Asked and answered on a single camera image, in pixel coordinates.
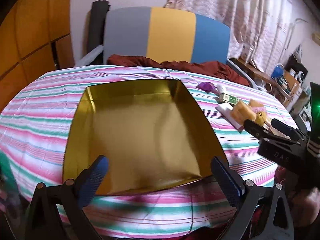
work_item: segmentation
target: air conditioner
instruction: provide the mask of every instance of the air conditioner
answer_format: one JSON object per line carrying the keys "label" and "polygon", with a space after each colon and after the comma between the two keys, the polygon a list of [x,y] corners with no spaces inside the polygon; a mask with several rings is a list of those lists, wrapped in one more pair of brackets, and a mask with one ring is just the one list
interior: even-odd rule
{"label": "air conditioner", "polygon": [[320,46],[320,33],[313,33],[312,40]]}

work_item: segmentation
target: white cloth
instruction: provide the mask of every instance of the white cloth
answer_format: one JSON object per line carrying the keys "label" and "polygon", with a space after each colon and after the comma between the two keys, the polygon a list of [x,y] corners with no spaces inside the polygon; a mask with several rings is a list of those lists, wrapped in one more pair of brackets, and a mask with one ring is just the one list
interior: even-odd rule
{"label": "white cloth", "polygon": [[227,103],[227,102],[222,103],[222,104],[218,105],[216,107],[216,109],[220,113],[222,113],[236,129],[239,130],[242,127],[242,125],[238,124],[237,121],[235,119],[233,119],[233,117],[231,116],[231,111],[232,111],[233,107],[229,103]]}
{"label": "white cloth", "polygon": [[239,58],[243,45],[250,44],[256,47],[254,60],[259,69],[271,75],[290,24],[292,0],[169,0],[166,7],[198,13],[229,26],[228,57]]}

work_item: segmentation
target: metal bolt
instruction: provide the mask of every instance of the metal bolt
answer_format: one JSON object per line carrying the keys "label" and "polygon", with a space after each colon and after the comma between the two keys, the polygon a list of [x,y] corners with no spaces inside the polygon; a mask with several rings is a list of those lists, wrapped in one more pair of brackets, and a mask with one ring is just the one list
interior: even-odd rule
{"label": "metal bolt", "polygon": [[40,183],[38,183],[37,188],[43,188],[43,186],[44,186],[44,183],[40,182]]}
{"label": "metal bolt", "polygon": [[252,187],[253,186],[253,181],[251,180],[251,179],[247,179],[246,181],[245,181],[245,184],[247,185],[247,186],[249,186],[249,187]]}
{"label": "metal bolt", "polygon": [[276,184],[276,188],[279,189],[279,190],[281,190],[281,189],[282,189],[282,185],[279,184],[279,183],[277,183],[277,184]]}
{"label": "metal bolt", "polygon": [[74,180],[73,180],[73,179],[68,179],[68,180],[65,182],[65,184],[66,184],[67,186],[71,186],[71,185],[74,184]]}

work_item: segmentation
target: dark red blanket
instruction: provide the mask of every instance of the dark red blanket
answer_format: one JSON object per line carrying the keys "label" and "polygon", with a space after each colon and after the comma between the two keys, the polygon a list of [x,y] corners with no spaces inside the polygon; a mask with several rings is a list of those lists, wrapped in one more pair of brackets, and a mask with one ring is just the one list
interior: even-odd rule
{"label": "dark red blanket", "polygon": [[120,56],[111,55],[107,61],[108,65],[117,65],[125,67],[155,67],[163,69],[182,70],[186,72],[192,72],[197,74],[203,74],[207,76],[217,77],[225,80],[229,80],[234,83],[249,86],[248,81],[241,77],[231,67],[218,61],[208,61],[201,64],[189,63],[186,61],[164,61],[157,63],[154,60],[143,56]]}

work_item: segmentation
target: bed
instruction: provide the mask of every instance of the bed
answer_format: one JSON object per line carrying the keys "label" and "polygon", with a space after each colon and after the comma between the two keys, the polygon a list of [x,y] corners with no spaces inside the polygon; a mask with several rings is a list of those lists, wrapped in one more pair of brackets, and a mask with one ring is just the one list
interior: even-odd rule
{"label": "bed", "polygon": [[[72,118],[89,85],[132,79],[180,79],[214,129],[230,167],[243,179],[273,186],[277,165],[258,155],[258,140],[236,130],[215,107],[217,95],[197,89],[200,82],[223,84],[244,102],[262,102],[271,118],[296,127],[273,96],[226,80],[183,71],[150,67],[93,65],[48,72],[19,92],[0,115],[0,160],[12,172],[20,194],[31,200],[39,182],[62,183],[63,160]],[[68,222],[62,207],[62,219]],[[84,208],[101,235],[166,238],[230,219],[230,207],[217,182],[203,179],[190,185],[136,196],[96,196]]]}

